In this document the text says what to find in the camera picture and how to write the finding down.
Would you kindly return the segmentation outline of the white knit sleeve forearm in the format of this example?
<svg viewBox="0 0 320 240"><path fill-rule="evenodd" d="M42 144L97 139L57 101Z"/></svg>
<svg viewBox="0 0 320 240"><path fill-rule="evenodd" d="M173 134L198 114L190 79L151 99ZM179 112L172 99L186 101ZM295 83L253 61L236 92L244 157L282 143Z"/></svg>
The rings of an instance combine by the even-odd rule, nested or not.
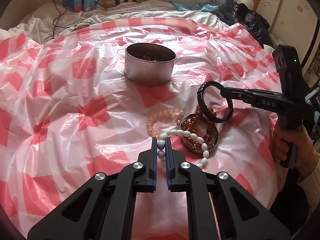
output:
<svg viewBox="0 0 320 240"><path fill-rule="evenodd" d="M303 167L298 185L304 190L312 215L319 204L319 154L316 153Z"/></svg>

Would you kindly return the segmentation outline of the right hand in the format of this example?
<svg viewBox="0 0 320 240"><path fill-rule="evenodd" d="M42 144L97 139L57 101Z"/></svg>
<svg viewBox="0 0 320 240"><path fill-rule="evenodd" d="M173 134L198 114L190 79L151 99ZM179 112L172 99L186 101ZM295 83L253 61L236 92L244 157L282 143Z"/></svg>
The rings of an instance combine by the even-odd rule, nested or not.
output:
<svg viewBox="0 0 320 240"><path fill-rule="evenodd" d="M289 153L291 156L296 153L294 165L302 179L312 174L319 163L319 154L303 125L297 129L284 130L277 122L270 149L275 163L285 161Z"/></svg>

